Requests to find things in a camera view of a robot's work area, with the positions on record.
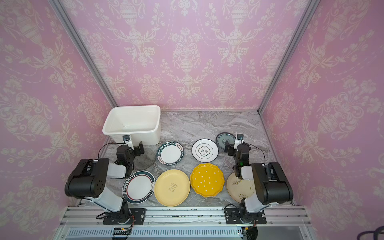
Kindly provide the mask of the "large green red rimmed plate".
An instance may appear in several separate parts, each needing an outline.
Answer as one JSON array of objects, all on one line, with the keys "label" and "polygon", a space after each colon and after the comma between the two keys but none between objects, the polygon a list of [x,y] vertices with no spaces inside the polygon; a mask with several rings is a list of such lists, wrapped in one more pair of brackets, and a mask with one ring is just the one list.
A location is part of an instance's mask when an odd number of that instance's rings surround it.
[{"label": "large green red rimmed plate", "polygon": [[129,204],[141,204],[154,193],[156,179],[148,171],[133,173],[123,184],[122,194]]}]

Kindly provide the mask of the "yellow polka dot plate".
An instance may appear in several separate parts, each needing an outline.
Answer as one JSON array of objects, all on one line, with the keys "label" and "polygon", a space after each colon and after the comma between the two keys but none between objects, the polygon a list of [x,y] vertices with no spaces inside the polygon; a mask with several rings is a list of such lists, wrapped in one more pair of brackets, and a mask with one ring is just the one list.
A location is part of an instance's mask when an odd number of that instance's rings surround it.
[{"label": "yellow polka dot plate", "polygon": [[202,197],[215,197],[224,187],[223,172],[216,165],[210,163],[199,164],[191,173],[191,187]]}]

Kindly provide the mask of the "pale yellow round plate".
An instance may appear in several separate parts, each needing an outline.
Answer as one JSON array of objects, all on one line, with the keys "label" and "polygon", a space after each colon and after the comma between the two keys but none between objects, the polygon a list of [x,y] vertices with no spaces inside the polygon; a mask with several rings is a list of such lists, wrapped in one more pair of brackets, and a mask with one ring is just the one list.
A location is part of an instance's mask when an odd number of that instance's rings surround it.
[{"label": "pale yellow round plate", "polygon": [[184,172],[168,170],[155,183],[155,197],[163,206],[176,207],[187,199],[190,187],[190,180]]}]

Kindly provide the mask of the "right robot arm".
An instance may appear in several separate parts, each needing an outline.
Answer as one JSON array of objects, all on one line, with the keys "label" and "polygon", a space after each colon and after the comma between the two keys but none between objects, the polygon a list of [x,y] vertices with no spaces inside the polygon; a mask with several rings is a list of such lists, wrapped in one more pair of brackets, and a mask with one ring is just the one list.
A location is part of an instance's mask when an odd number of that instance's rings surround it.
[{"label": "right robot arm", "polygon": [[264,209],[292,201],[294,192],[278,162],[250,164],[250,150],[250,145],[243,142],[226,143],[224,152],[234,157],[235,176],[254,182],[255,192],[241,200],[237,215],[243,223],[255,224]]}]

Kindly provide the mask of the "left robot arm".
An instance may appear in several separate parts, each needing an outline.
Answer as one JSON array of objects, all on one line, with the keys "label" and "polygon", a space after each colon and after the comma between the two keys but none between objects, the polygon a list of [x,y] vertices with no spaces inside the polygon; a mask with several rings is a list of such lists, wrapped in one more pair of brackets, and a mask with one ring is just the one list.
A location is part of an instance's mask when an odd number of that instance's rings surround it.
[{"label": "left robot arm", "polygon": [[105,211],[96,219],[103,220],[104,225],[142,225],[145,209],[130,209],[125,198],[114,194],[107,186],[107,178],[126,178],[123,193],[136,176],[134,159],[145,153],[142,142],[138,146],[121,145],[117,148],[117,161],[113,164],[106,159],[83,159],[69,175],[65,194],[75,199],[88,200]]}]

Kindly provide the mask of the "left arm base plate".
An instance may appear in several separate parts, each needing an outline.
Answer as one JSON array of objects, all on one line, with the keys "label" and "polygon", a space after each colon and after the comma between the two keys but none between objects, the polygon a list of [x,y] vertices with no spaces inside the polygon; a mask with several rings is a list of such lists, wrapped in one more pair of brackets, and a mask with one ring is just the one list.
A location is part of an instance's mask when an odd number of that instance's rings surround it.
[{"label": "left arm base plate", "polygon": [[105,213],[104,225],[142,225],[146,217],[146,209],[129,209],[127,213]]}]

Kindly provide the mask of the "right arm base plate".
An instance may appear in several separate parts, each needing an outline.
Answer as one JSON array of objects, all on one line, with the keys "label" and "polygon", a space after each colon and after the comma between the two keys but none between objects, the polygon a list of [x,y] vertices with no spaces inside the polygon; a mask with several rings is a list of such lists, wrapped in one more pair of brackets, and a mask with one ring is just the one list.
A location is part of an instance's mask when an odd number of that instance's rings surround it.
[{"label": "right arm base plate", "polygon": [[267,223],[264,212],[248,213],[245,210],[238,210],[237,208],[224,208],[223,211],[228,225],[265,225]]}]

